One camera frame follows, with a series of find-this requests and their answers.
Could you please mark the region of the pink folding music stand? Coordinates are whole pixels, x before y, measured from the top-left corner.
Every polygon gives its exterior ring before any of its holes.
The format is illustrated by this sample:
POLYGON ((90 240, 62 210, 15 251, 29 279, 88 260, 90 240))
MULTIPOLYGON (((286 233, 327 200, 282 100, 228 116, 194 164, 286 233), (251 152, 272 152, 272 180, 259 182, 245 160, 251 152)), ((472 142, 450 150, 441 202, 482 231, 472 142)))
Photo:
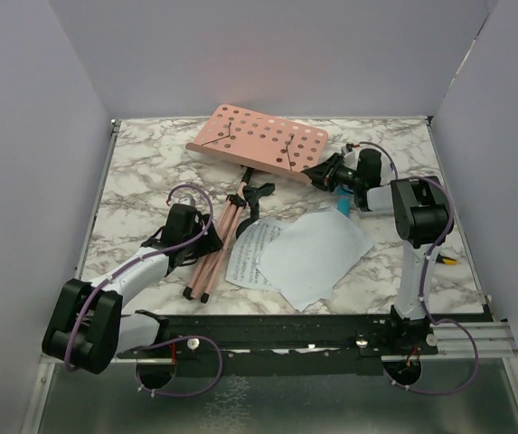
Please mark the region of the pink folding music stand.
POLYGON ((240 165, 245 172, 236 192, 227 196, 215 223, 223 247, 196 265, 184 289, 185 298, 203 303, 209 300, 240 219, 245 210, 250 210, 243 188, 251 186, 253 174, 259 171, 306 184, 308 178, 301 171, 318 162, 327 139, 328 134, 320 128, 229 104, 214 111, 186 149, 240 165))

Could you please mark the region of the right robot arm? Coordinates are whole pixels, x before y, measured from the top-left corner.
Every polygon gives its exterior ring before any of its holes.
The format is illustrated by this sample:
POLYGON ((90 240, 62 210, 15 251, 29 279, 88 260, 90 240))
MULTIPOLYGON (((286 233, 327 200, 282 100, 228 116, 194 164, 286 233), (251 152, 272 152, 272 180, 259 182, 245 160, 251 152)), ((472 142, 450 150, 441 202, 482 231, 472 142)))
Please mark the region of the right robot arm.
POLYGON ((397 169, 392 168, 394 179, 383 184, 383 164, 378 150, 361 151, 354 168, 348 167, 344 160, 345 154, 334 153, 302 173, 319 190, 347 189, 361 212, 393 216, 404 252, 400 287, 391 309, 396 325, 385 330, 384 342, 392 352, 404 354, 418 340, 411 325, 420 326, 429 321, 433 265, 441 244, 453 229, 454 206, 436 176, 400 178, 397 169))

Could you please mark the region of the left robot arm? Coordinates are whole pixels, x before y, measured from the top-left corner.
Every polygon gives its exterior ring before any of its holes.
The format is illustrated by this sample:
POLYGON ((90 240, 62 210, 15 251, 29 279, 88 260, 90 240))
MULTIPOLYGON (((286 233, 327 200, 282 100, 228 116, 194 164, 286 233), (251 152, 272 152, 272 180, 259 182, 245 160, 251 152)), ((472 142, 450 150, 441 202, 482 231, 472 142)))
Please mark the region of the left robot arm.
POLYGON ((223 246, 212 215, 174 204, 166 223, 140 244, 137 252, 110 272, 62 287, 42 340, 42 352, 71 370, 103 372, 111 359, 140 347, 156 357, 168 348, 166 321, 146 311, 130 315, 123 308, 146 287, 175 269, 218 251, 223 246))

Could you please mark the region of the clear plastic compartment box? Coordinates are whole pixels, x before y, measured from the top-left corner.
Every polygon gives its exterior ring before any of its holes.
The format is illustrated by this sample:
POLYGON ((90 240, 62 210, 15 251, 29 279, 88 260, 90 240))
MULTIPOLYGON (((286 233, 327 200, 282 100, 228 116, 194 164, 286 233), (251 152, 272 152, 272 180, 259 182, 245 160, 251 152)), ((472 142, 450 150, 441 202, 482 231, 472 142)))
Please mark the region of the clear plastic compartment box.
POLYGON ((381 218, 393 215, 393 206, 379 206, 375 209, 357 209, 357 213, 361 218, 381 218))

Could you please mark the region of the printed sheet music page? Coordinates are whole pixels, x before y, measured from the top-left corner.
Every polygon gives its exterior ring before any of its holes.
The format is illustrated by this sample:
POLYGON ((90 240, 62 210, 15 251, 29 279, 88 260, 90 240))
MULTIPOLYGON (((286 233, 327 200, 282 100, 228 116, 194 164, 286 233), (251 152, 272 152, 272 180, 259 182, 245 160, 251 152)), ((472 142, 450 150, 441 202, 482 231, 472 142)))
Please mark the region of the printed sheet music page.
POLYGON ((235 241, 225 279, 242 288, 277 292, 302 311, 333 288, 312 288, 315 251, 306 246, 312 238, 294 223, 260 219, 235 241))

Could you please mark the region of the black microphone desk stand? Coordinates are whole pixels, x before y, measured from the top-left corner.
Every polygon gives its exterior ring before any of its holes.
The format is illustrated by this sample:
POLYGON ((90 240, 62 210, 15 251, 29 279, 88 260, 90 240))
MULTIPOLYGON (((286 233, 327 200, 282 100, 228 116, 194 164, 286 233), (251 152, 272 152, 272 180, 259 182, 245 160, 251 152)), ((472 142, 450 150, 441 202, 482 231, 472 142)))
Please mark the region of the black microphone desk stand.
POLYGON ((236 239, 259 219, 259 200, 263 197, 271 196, 275 189, 276 186, 273 183, 265 183, 260 187, 245 186, 243 188, 244 199, 250 208, 250 217, 238 225, 236 239))

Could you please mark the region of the blank white paper sheet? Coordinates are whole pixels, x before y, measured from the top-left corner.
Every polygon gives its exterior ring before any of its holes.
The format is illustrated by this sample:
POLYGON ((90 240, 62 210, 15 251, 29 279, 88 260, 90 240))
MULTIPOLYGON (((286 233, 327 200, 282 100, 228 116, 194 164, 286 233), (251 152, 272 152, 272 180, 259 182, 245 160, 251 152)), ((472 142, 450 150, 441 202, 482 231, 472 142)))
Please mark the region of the blank white paper sheet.
POLYGON ((298 218, 263 250, 257 268, 302 311, 328 295, 374 246, 355 222, 332 207, 298 218))

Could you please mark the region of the yellow black small tool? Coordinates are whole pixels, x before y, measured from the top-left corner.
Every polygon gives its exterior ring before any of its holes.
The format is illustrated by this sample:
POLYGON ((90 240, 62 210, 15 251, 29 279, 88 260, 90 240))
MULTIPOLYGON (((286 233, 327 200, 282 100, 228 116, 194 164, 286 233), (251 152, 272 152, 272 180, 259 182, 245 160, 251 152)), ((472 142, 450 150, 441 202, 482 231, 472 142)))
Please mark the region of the yellow black small tool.
POLYGON ((452 258, 447 257, 447 256, 438 255, 437 263, 441 263, 441 264, 445 264, 445 265, 456 265, 457 264, 457 260, 456 259, 452 259, 452 258))

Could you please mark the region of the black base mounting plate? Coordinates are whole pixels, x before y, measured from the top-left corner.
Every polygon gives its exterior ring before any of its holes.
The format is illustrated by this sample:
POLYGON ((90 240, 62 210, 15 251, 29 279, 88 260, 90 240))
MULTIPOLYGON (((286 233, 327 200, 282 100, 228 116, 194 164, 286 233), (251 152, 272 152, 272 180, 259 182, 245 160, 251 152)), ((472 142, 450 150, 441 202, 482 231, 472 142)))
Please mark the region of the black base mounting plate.
POLYGON ((164 354, 162 342, 196 339, 201 346, 177 346, 179 375, 294 376, 378 375, 382 357, 401 359, 442 354, 433 322, 389 315, 169 316, 145 310, 135 317, 154 329, 142 344, 121 346, 147 358, 164 354))

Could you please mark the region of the blue plastic recorder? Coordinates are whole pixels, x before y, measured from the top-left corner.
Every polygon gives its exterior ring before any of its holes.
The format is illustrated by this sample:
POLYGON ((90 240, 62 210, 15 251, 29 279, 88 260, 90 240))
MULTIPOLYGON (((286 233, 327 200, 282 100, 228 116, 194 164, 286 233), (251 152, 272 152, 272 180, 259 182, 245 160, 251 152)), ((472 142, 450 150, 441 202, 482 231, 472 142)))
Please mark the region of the blue plastic recorder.
POLYGON ((350 216, 352 193, 339 186, 335 190, 337 194, 337 210, 346 217, 350 216))

